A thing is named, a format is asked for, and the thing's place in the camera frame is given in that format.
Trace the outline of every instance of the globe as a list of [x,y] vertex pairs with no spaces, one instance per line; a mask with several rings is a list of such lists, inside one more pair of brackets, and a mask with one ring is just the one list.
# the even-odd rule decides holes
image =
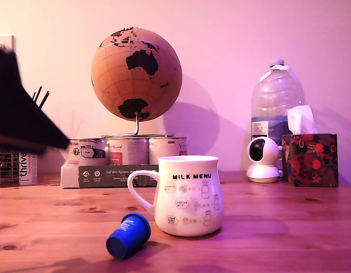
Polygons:
[[176,101],[182,82],[180,61],[158,34],[124,28],[107,37],[94,54],[94,92],[111,113],[134,121],[164,114]]

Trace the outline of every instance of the wall outlet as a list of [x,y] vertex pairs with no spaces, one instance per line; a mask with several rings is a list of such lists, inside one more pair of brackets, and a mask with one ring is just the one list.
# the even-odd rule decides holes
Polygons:
[[0,47],[5,48],[8,51],[16,52],[16,40],[13,35],[0,36]]

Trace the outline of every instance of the plastic water bottle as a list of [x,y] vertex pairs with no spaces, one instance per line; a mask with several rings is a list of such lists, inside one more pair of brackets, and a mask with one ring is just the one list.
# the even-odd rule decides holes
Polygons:
[[287,111],[304,105],[304,90],[299,80],[284,65],[284,60],[273,60],[270,70],[260,78],[251,102],[251,136],[269,137],[279,146],[275,165],[282,176],[282,136],[291,134]]

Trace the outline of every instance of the white security camera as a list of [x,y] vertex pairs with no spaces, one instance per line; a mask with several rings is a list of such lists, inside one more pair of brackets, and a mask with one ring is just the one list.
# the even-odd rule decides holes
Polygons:
[[272,183],[278,179],[279,170],[274,164],[279,149],[275,141],[264,136],[255,138],[247,146],[247,152],[252,162],[246,173],[250,181]]

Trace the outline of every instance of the bottle cap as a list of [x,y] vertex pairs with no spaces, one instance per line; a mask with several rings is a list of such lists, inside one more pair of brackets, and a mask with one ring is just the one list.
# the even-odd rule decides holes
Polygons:
[[270,63],[270,68],[277,65],[277,64],[284,65],[284,60],[283,59],[272,60]]
[[146,243],[150,234],[151,228],[146,218],[139,213],[130,213],[107,239],[106,247],[113,257],[122,259]]

